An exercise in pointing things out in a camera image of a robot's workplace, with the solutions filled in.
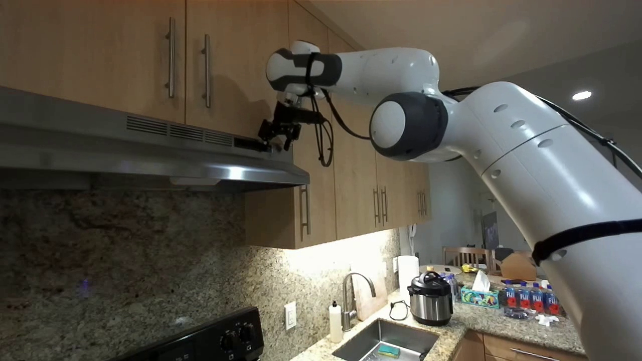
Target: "light switch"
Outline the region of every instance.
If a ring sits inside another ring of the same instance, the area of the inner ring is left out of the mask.
[[[285,331],[291,331],[296,325],[296,303],[291,301],[285,307]]]

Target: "kitchen counter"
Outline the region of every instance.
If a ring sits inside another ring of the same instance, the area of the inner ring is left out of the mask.
[[[364,323],[356,325],[351,331],[343,335],[341,341],[330,341],[329,336],[316,341],[306,350],[298,352],[293,361],[335,361],[330,352],[348,341],[353,335],[357,335],[361,329],[365,329],[375,318],[390,318],[390,307],[386,304],[378,312],[373,312]],[[412,314],[406,320],[397,320],[409,326],[427,329],[436,335],[439,335],[437,343],[431,347],[431,350],[426,355],[426,361],[445,361],[452,359],[452,355],[458,348],[458,343],[464,339],[465,331],[480,331],[490,332],[498,336],[508,336],[523,343],[534,343],[549,348],[562,348],[572,352],[584,352],[584,347],[579,343],[579,336],[572,323],[568,318],[562,318],[553,326],[543,326],[535,318],[527,320],[515,320],[506,318],[500,308],[483,308],[478,304],[461,304],[455,303],[455,312],[452,320],[445,326],[430,326],[417,323]]]

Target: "faucet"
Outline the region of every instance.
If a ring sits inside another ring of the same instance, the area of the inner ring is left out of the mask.
[[[370,285],[371,297],[378,297],[373,281],[370,281],[364,273],[346,273],[343,277],[343,331],[351,326],[351,320],[357,317],[357,307],[356,307],[356,291],[353,291],[353,277],[365,279]]]

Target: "stove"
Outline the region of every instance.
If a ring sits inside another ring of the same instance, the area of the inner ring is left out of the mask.
[[[116,361],[257,361],[261,352],[259,308],[248,307]]]

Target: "range hood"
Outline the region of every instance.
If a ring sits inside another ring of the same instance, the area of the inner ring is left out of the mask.
[[[262,190],[306,184],[288,151],[0,87],[0,189]]]

